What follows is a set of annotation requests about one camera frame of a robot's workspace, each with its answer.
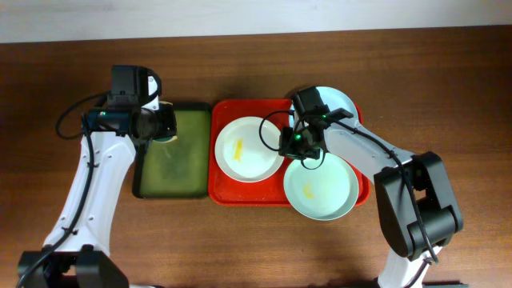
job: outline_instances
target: wooden table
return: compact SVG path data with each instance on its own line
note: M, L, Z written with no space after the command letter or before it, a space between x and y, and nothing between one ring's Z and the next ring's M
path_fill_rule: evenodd
M73 181L80 146L56 136L57 117L108 90L113 64L151 67L169 101L339 88L376 134L442 156L465 227L426 280L512 283L512 27L490 26L0 45L0 286L15 284L22 251L41 248ZM78 129L78 113L71 118L66 132ZM384 267L373 195L316 222L291 208L140 200L132 179L133 169L110 240L132 282L323 286L370 280Z

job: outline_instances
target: yellow sticker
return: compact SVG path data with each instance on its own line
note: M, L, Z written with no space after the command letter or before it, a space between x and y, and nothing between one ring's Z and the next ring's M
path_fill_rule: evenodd
M304 187L302 188L302 192L304 192L304 195L308 199L313 199L314 198L312 190L313 189L311 188L311 183L309 183L309 182L307 184L305 184Z
M240 138L234 143L234 156L233 160L242 161L242 152L243 152L243 139Z

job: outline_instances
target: green tray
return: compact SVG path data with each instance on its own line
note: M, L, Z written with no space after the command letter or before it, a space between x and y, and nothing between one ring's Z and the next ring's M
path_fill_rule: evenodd
M132 192L137 198L208 195L211 106L174 103L178 137L138 148Z

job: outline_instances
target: white plate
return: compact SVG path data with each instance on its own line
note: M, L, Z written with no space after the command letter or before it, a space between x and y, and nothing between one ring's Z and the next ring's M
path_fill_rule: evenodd
M304 161L309 168L319 163L313 159ZM333 154L327 154L316 170L307 170L299 160L293 160L286 170L284 187L288 201L299 213L323 221L347 214L359 195L355 172Z
M282 164L283 156L266 148L259 138L259 117L232 121L217 137L215 159L222 172L240 182L258 182L272 176ZM281 131L265 121L262 136L270 147L279 147Z
M340 90L336 90L331 87L320 86L317 87L318 92L320 93L320 98L323 103L329 107L329 110L334 111L338 108L343 108L349 112L351 112L356 119L359 119L358 110L355 108L355 104L350 100L345 93ZM290 115L290 127L294 126L294 116Z

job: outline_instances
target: white wall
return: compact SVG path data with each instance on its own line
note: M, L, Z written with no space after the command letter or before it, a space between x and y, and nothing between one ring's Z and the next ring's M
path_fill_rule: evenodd
M0 42L511 23L511 0L0 0Z

